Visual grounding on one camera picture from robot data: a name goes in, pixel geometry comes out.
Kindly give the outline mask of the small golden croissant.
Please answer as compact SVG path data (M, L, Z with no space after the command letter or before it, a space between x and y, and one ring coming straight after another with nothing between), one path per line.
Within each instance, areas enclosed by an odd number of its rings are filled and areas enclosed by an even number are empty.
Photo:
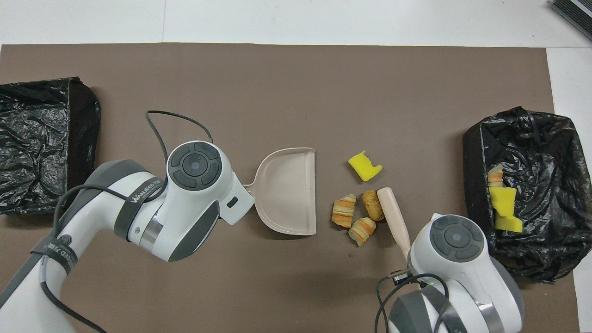
M363 217L355 221L347 231L349 238L358 247L363 246L376 230L376 221L369 217Z

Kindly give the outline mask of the beige hand brush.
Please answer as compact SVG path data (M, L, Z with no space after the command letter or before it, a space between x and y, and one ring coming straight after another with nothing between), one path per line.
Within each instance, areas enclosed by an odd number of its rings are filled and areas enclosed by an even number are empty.
M381 188L377 191L377 196L393 240L399 246L405 262L408 263L408 253L412 244L393 190L390 187Z

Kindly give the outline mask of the round brown bread roll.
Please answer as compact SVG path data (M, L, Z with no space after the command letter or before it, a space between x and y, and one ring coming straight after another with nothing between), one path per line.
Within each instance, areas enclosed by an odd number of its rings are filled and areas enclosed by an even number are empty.
M376 222L385 220L385 215L376 190L365 191L362 194L362 202L370 219Z

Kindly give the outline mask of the notched yellow sponge piece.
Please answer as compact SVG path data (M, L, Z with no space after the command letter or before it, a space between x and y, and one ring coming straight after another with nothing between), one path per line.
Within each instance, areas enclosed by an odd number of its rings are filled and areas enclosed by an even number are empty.
M347 163L353 168L363 182L367 182L376 177L383 169L383 166L380 164L373 165L370 158L366 156L366 150L362 150L359 154L349 158Z

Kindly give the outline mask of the small yellow sponge piece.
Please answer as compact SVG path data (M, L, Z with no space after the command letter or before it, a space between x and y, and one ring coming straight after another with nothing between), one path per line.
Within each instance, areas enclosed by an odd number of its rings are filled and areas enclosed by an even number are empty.
M521 233L524 229L524 222L518 217L502 216L497 211L494 214L495 230L505 230L507 232Z

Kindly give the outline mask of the green and yellow sponge piece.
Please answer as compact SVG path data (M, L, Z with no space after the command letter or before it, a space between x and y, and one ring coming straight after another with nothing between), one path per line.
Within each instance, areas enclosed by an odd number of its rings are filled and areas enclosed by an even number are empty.
M491 206L501 216L514 214L516 188L511 187L490 187Z

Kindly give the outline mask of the beige plastic dustpan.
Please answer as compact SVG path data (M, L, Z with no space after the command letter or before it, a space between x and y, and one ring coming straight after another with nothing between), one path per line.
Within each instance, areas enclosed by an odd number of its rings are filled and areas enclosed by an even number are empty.
M315 166L309 147L276 150L262 160L245 189L268 228L293 236L317 233Z

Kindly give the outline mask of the open bin with black bag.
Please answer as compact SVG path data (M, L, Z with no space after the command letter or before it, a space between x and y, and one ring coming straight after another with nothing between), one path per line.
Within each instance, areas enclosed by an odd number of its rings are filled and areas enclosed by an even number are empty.
M462 137L467 214L490 253L515 278L554 283L592 251L592 180L572 120L515 107L484 118ZM514 188L519 232L495 226L487 175Z

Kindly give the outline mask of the bin wrapped in black bag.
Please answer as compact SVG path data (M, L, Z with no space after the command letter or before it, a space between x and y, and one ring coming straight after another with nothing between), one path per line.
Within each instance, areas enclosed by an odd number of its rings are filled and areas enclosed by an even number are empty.
M53 212L93 172L100 124L78 77L0 84L0 215Z

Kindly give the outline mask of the striped croissant piece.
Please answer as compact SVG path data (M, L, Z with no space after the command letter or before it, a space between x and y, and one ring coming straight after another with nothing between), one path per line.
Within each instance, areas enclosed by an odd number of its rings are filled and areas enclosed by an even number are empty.
M343 228L351 228L356 202L357 198L353 194L335 200L331 213L331 221Z

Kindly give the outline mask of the brown table mat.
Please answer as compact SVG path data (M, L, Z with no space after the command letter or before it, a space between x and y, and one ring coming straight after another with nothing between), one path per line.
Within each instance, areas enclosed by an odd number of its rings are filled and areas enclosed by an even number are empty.
M159 176L147 110L205 125L245 184L275 150L316 154L317 234L267 228L255 210L220 221L177 263L101 231L63 285L66 305L111 333L373 333L376 283L405 267L380 223L361 248L334 200L393 188L414 238L433 213L466 213L462 137L521 106L553 112L545 49L253 44L4 45L0 83L77 76L98 97L97 164ZM366 150L382 171L348 164Z

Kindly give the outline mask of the dark grey ribbed box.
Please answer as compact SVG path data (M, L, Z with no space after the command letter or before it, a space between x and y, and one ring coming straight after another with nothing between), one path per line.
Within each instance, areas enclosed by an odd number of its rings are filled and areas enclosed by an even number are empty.
M550 8L592 42L592 0L550 0Z

